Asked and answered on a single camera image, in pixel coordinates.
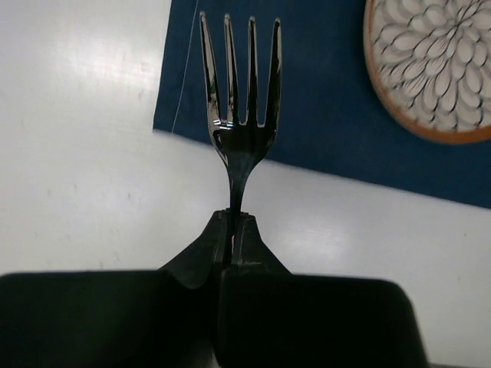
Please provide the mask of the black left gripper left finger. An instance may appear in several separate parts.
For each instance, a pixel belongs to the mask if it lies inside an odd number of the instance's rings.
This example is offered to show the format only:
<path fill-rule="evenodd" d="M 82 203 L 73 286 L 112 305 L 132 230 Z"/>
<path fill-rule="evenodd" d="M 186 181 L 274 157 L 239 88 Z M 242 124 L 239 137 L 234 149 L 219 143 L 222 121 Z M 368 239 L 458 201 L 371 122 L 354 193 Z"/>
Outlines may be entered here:
<path fill-rule="evenodd" d="M 154 270 L 15 272 L 1 278 L 3 367 L 211 367 L 209 290 L 225 211 Z"/>

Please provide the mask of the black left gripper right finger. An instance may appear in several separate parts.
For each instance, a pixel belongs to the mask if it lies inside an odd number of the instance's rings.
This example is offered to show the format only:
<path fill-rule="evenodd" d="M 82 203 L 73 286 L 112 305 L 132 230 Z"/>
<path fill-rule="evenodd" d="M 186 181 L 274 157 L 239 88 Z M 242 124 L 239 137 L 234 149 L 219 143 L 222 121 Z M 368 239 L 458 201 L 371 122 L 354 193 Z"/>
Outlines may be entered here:
<path fill-rule="evenodd" d="M 222 367 L 426 367 L 404 290 L 387 280 L 291 273 L 252 215 L 236 228 L 219 282 Z"/>

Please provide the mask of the silver fork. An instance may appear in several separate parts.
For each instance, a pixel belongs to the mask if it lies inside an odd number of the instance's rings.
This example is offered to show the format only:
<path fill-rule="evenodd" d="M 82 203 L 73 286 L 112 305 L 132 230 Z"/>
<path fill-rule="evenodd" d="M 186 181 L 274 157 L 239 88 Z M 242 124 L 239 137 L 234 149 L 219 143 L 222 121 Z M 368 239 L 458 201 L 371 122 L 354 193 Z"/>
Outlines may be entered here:
<path fill-rule="evenodd" d="M 265 119 L 262 123 L 259 121 L 255 18 L 249 19 L 248 28 L 248 83 L 244 120 L 239 117 L 236 49 L 230 16 L 224 17 L 228 86 L 225 115 L 220 113 L 215 55 L 206 13 L 203 11 L 199 13 L 199 26 L 209 136 L 229 178 L 229 211 L 233 215 L 239 215 L 247 180 L 256 165 L 265 158 L 277 137 L 282 92 L 281 22 L 277 18 L 273 26 Z"/>

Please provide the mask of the blue whale placemat cloth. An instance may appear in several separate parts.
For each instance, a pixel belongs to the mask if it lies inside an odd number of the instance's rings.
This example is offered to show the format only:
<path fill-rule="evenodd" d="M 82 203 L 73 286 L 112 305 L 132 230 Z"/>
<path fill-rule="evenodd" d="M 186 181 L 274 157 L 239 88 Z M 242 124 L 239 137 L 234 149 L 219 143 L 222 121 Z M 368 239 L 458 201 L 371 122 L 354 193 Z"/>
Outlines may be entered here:
<path fill-rule="evenodd" d="M 282 24 L 282 102 L 271 160 L 487 208 L 490 144 L 423 140 L 383 108 L 364 63 L 362 1 L 174 1 L 153 126 L 209 142 L 199 17 L 227 93 L 223 20 L 234 32 L 239 96 L 247 98 L 248 21 L 257 27 L 259 107 L 269 79 L 272 28 Z"/>

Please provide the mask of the floral patterned plate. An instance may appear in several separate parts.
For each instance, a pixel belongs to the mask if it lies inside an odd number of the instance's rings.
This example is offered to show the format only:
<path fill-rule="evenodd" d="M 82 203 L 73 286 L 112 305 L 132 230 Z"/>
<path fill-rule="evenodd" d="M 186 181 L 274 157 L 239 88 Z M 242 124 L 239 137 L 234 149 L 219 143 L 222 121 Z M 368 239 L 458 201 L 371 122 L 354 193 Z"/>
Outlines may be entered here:
<path fill-rule="evenodd" d="M 490 139 L 490 3 L 367 1 L 371 84 L 404 129 L 444 144 Z"/>

